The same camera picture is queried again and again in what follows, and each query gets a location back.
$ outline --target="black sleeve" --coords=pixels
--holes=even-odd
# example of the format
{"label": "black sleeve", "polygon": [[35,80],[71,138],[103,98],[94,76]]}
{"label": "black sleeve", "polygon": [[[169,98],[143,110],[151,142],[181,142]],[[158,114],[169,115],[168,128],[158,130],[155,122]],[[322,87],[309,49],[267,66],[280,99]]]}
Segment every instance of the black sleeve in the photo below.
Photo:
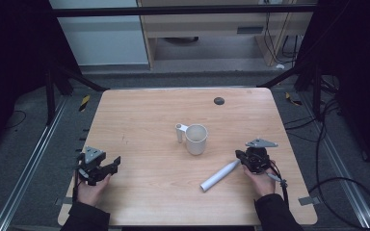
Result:
{"label": "black sleeve", "polygon": [[69,216],[62,231],[106,231],[109,227],[110,214],[93,206],[75,202],[68,212]]}
{"label": "black sleeve", "polygon": [[264,231],[303,230],[279,194],[265,195],[258,199],[254,205]]}

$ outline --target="metal rail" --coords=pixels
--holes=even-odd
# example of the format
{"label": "metal rail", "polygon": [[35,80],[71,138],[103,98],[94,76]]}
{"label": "metal rail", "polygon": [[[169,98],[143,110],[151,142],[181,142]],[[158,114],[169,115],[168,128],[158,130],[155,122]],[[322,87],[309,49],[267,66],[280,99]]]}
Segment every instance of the metal rail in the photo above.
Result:
{"label": "metal rail", "polygon": [[201,14],[201,13],[306,13],[333,9],[334,5],[277,4],[277,5],[218,5],[218,6],[176,6],[139,8],[97,8],[97,9],[53,9],[52,11],[30,11],[33,14],[49,14],[56,17]]}
{"label": "metal rail", "polygon": [[[308,112],[314,116],[311,109],[311,100],[304,93],[300,94],[300,96],[303,99]],[[321,125],[319,123],[315,123],[315,127],[318,132],[321,132]],[[350,171],[345,167],[343,161],[339,157],[338,151],[335,149],[335,146],[328,134],[326,134],[322,143],[326,150],[327,156],[329,157],[330,163],[332,164],[332,167],[335,171],[335,174],[337,176],[353,179]],[[364,228],[370,228],[370,208],[358,186],[354,183],[349,182],[342,182],[341,186],[345,194],[347,194],[347,198],[350,201],[354,212],[356,213],[359,223]]]}
{"label": "metal rail", "polygon": [[29,183],[31,182],[35,174],[35,171],[38,168],[40,159],[43,156],[43,153],[59,123],[59,120],[65,110],[65,105],[67,102],[67,97],[62,98],[63,100],[59,102],[57,110],[58,112],[56,113],[53,122],[47,125],[46,128],[44,129],[40,137],[40,140],[38,141],[38,144],[36,145],[35,150],[32,153],[31,158],[26,164],[26,167],[23,169],[23,172],[20,175],[19,180],[17,181],[10,197],[8,198],[4,208],[0,213],[0,231],[5,231],[8,229],[13,218],[13,215],[16,212],[16,209],[21,199],[28,188]]}

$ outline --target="hand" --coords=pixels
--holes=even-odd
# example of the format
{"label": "hand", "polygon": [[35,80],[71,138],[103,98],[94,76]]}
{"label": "hand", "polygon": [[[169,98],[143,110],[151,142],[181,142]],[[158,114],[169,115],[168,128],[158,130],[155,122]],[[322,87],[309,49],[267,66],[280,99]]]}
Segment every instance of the hand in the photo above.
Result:
{"label": "hand", "polygon": [[80,181],[78,187],[77,201],[95,207],[101,197],[101,194],[108,185],[110,178],[111,174],[108,174],[104,178],[104,180],[97,182],[97,185],[95,186],[90,186],[86,184],[86,182]]}
{"label": "hand", "polygon": [[266,170],[267,173],[263,172],[262,174],[253,174],[249,171],[249,169],[246,166],[242,166],[242,167],[243,167],[243,171],[245,172],[245,174],[253,182],[254,192],[257,195],[262,197],[267,194],[275,193],[276,181],[267,175],[267,173],[274,174],[270,168]]}

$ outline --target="gray floor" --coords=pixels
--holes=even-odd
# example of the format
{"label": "gray floor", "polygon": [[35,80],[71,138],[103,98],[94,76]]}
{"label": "gray floor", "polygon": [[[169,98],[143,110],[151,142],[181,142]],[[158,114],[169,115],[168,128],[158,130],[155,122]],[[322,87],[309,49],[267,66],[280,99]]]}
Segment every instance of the gray floor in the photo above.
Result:
{"label": "gray floor", "polygon": [[[170,88],[170,87],[217,87],[217,86],[256,86],[278,76],[283,70],[275,66],[266,66],[261,59],[255,41],[252,38],[199,38],[197,42],[180,39],[161,39],[156,53],[156,63],[152,70],[124,70],[107,75],[87,74],[87,77],[103,87],[120,88]],[[286,128],[303,124],[311,113],[304,104],[297,106],[286,100],[285,93],[292,90],[295,78],[289,78],[272,88],[282,120]],[[62,104],[62,116],[44,147],[40,158],[36,159],[36,168],[28,187],[20,195],[13,214],[9,216],[12,230],[52,230],[59,229],[57,215],[59,203],[66,194],[75,157],[84,144],[87,129],[90,128],[101,92],[71,81],[74,86],[72,96],[57,93],[56,102]],[[78,112],[82,98],[89,94],[91,99],[84,112]],[[311,91],[300,92],[300,99],[305,102]],[[323,100],[328,102],[332,95],[323,93]],[[46,129],[46,110],[44,89],[37,89],[21,96],[15,105],[16,112],[8,122],[0,139],[0,213],[23,169],[33,156],[40,136]],[[308,189],[316,184],[316,140],[320,124],[311,123],[300,129],[288,130],[289,139],[295,151],[304,180]],[[361,158],[345,117],[339,108],[326,116],[328,136],[323,139],[319,153],[320,178],[325,179],[342,175],[337,169],[336,159],[328,150],[333,143],[333,152],[342,160],[346,174],[358,180],[370,189],[370,163]],[[359,217],[351,202],[351,195],[345,192],[345,184],[334,182],[322,187],[326,201],[333,210],[350,222],[359,225]],[[366,207],[370,209],[370,198],[362,194]],[[324,204],[315,206],[318,222],[305,230],[355,230],[340,221]]]}

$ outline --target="white cylinder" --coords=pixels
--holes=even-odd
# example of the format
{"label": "white cylinder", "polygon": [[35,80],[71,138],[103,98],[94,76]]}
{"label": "white cylinder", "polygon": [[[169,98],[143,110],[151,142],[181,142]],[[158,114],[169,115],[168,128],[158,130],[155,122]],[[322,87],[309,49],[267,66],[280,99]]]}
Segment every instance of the white cylinder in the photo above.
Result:
{"label": "white cylinder", "polygon": [[200,187],[204,192],[208,191],[212,186],[227,176],[232,170],[234,170],[240,163],[240,160],[236,160],[230,164],[227,164],[221,170],[216,172],[213,176],[207,179],[205,182],[200,184]]}

